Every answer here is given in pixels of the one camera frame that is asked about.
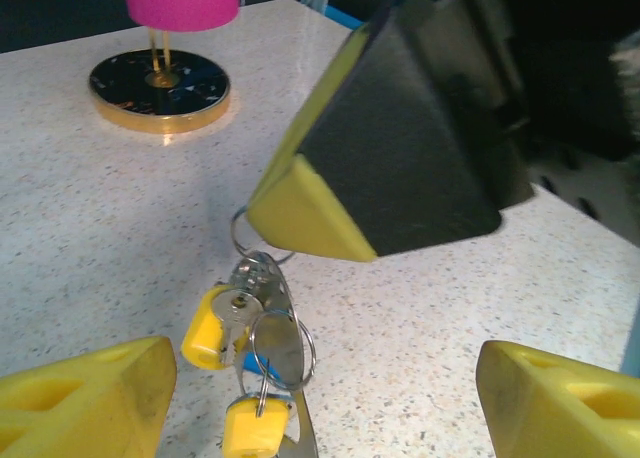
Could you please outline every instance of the pink cup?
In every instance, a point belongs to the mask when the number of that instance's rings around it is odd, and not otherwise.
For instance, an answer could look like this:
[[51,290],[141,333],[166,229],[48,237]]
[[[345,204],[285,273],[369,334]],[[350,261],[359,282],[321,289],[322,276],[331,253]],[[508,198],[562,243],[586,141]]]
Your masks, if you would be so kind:
[[203,31],[226,25],[239,0],[127,0],[136,23],[163,31]]

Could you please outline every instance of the yellow key cap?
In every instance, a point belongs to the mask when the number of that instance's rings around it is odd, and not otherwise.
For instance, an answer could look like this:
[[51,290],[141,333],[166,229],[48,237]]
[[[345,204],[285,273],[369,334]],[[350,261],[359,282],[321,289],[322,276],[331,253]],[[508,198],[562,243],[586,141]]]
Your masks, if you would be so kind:
[[240,399],[227,409],[222,438],[224,458],[273,458],[280,448],[289,421],[287,404],[268,397],[264,412],[256,418],[258,398]]
[[[213,313],[211,302],[223,291],[231,289],[231,285],[214,286],[202,297],[200,306],[191,320],[187,334],[182,342],[182,355],[198,368],[205,370],[222,370],[226,366],[220,360],[220,349],[223,347],[222,322]],[[236,349],[244,347],[247,334],[235,342]]]

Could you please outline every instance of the metal ring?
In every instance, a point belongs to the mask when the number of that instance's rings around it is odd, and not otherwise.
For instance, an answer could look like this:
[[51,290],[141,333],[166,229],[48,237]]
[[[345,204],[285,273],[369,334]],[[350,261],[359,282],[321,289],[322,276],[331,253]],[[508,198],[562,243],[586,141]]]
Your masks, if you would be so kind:
[[[269,360],[267,360],[267,369],[269,368]],[[267,375],[262,376],[262,386],[260,387],[260,398],[258,400],[258,407],[256,408],[256,418],[260,418],[264,413],[264,409],[267,406],[267,391],[269,390],[269,380]]]
[[[307,374],[303,376],[302,380],[298,383],[285,383],[284,381],[279,380],[269,370],[268,362],[267,362],[267,366],[265,367],[259,358],[258,351],[256,350],[256,330],[258,329],[258,324],[260,323],[260,321],[265,316],[269,316],[269,315],[282,315],[295,320],[296,324],[298,325],[298,328],[302,331],[302,333],[304,334],[304,337],[309,343],[309,350],[311,352],[311,366]],[[249,343],[251,344],[251,352],[253,353],[256,359],[258,368],[260,368],[260,371],[264,375],[265,381],[268,381],[270,384],[272,384],[276,388],[279,388],[284,391],[289,391],[289,392],[298,391],[301,388],[305,387],[311,381],[311,378],[313,378],[313,374],[316,371],[316,345],[313,342],[313,337],[311,336],[309,329],[304,325],[304,323],[298,320],[295,313],[292,313],[291,311],[285,311],[285,310],[263,311],[258,316],[256,316],[253,323],[251,324],[251,329],[249,331]]]
[[[241,207],[238,211],[236,211],[234,215],[231,217],[231,243],[233,243],[233,247],[236,249],[236,251],[240,253],[242,256],[244,256],[246,259],[254,263],[258,263],[258,261],[255,258],[250,256],[249,254],[250,249],[247,248],[246,246],[242,246],[238,241],[238,239],[236,238],[236,224],[238,223],[238,219],[242,215],[244,215],[246,212],[247,212],[247,206],[245,205]],[[295,251],[292,251],[284,258],[280,260],[274,260],[274,261],[276,262],[276,264],[282,265],[287,261],[289,261],[291,257],[295,254],[296,254]]]

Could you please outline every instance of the speckled countertop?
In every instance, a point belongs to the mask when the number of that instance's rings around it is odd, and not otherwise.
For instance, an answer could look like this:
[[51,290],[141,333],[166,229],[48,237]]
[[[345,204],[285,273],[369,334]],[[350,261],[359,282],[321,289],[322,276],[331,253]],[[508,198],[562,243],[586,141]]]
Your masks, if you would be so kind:
[[[128,30],[0,55],[0,370],[148,334],[176,350],[201,294],[237,259],[228,220],[347,31],[293,1],[173,45],[230,73],[230,114],[185,136],[119,129],[91,68],[146,44]],[[492,236],[351,264],[284,267],[315,334],[307,389],[322,457],[492,456],[474,368],[488,339],[616,369],[640,253],[540,192]],[[233,372],[178,357],[159,457],[217,457]]]

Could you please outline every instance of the bunch of keys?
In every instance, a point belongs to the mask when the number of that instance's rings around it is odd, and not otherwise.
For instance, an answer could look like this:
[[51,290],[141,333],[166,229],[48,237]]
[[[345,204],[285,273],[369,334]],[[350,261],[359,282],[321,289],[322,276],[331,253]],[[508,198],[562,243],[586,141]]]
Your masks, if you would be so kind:
[[[236,368],[241,394],[227,408],[224,458],[316,458],[315,433],[303,391],[315,371],[315,345],[295,314],[280,270],[293,254],[277,261],[240,245],[235,225],[245,211],[239,210],[231,221],[232,241],[242,259],[228,283],[216,284],[202,298],[182,343],[182,354],[199,368]],[[311,354],[306,375],[303,336]],[[262,374],[259,393],[247,393],[244,386],[249,353]],[[269,393],[269,386],[284,393]],[[295,415],[300,425],[297,442],[285,434]]]

